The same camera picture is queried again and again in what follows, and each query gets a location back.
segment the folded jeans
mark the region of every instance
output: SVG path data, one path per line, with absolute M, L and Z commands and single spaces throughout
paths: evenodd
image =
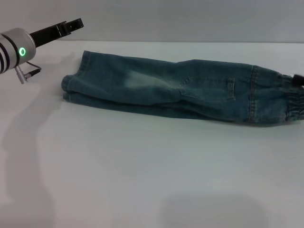
M 251 124 L 304 119 L 304 89 L 292 77 L 248 64 L 85 51 L 62 88 L 66 101 L 124 112 Z

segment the metal cylinder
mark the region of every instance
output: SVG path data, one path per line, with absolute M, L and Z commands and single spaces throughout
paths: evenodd
M 0 34 L 0 74 L 31 60 L 35 54 L 35 42 L 25 30 L 14 28 Z

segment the jeans pocket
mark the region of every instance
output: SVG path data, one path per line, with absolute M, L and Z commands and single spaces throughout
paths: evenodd
M 234 78 L 188 77 L 179 87 L 182 96 L 205 102 L 235 100 Z

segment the green led light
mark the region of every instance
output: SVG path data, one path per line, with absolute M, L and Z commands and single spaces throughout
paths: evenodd
M 20 49 L 19 49 L 19 54 L 21 55 L 21 56 L 25 56 L 25 54 L 26 54 L 26 50 L 25 50 L 25 48 L 23 47 L 21 47 Z

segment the white wall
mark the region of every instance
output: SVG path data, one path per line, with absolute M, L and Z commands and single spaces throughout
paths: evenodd
M 0 31 L 81 17 L 69 39 L 303 42 L 303 0 L 2 0 Z

